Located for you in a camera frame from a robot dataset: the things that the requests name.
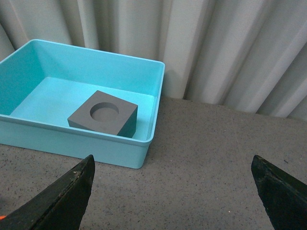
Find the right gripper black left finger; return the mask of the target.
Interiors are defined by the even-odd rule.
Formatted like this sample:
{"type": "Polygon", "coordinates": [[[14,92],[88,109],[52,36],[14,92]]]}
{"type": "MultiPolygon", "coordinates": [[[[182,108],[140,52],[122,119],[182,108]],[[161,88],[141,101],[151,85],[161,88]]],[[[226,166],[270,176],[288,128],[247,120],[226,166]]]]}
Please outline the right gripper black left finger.
{"type": "Polygon", "coordinates": [[[89,155],[26,204],[0,221],[2,230],[77,230],[92,192],[89,155]]]}

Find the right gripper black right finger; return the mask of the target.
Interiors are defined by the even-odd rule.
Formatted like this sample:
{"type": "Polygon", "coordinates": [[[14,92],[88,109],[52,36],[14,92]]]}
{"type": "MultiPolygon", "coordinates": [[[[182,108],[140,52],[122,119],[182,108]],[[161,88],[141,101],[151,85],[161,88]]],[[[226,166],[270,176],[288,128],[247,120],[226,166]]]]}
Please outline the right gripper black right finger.
{"type": "Polygon", "coordinates": [[[276,230],[307,228],[307,185],[259,155],[252,175],[270,222],[276,230]]]}

